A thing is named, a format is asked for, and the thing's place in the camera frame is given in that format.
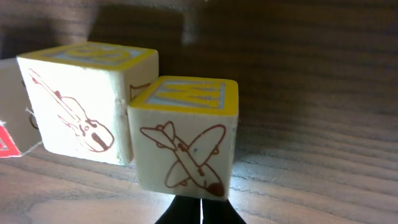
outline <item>block with violin drawing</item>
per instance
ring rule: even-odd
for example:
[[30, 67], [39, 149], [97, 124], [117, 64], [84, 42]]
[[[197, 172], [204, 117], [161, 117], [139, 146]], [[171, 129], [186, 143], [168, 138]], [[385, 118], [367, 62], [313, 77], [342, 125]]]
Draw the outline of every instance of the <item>block with violin drawing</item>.
[[128, 103], [159, 76], [156, 50], [97, 42], [31, 52], [18, 64], [44, 147], [128, 164]]
[[160, 77], [128, 113], [143, 189], [228, 198], [238, 125], [235, 81]]

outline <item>wood grain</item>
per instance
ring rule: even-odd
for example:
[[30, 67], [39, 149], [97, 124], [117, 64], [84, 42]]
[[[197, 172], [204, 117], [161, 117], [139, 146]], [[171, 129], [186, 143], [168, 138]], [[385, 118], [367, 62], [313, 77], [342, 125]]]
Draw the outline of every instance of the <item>wood grain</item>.
[[[230, 201], [248, 223], [397, 223], [393, 0], [2, 0], [1, 58], [83, 40], [155, 48], [161, 75], [238, 81]], [[1, 223], [154, 223], [134, 163], [0, 160]]]

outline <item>toy block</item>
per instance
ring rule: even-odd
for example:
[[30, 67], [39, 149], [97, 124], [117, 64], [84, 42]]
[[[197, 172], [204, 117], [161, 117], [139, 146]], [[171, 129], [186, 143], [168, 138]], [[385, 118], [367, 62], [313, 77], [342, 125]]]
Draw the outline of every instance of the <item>toy block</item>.
[[0, 158], [20, 157], [41, 143], [17, 60], [0, 60]]
[[110, 164], [132, 159], [127, 102], [159, 74], [156, 50], [84, 42], [18, 56], [44, 147]]
[[238, 125], [235, 81], [160, 77], [128, 113], [143, 189], [228, 198]]

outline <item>airplane nose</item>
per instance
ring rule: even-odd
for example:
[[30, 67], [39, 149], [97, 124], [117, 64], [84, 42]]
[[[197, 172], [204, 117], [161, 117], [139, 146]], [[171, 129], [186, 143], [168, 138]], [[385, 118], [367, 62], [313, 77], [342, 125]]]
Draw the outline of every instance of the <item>airplane nose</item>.
[[206, 189], [209, 193], [218, 196], [218, 197], [222, 197], [224, 196], [224, 186], [222, 183], [214, 183], [214, 184], [210, 184], [208, 186], [208, 188]]

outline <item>yellow block top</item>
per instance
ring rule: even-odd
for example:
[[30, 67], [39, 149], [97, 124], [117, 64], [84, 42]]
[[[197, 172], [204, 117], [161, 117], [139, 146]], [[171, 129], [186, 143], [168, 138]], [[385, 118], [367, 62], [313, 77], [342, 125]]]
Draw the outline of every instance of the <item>yellow block top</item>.
[[164, 76], [130, 106], [145, 110], [234, 116], [238, 114], [238, 84], [216, 78]]
[[116, 44], [83, 42], [19, 55], [22, 58], [103, 70], [125, 70], [156, 50]]

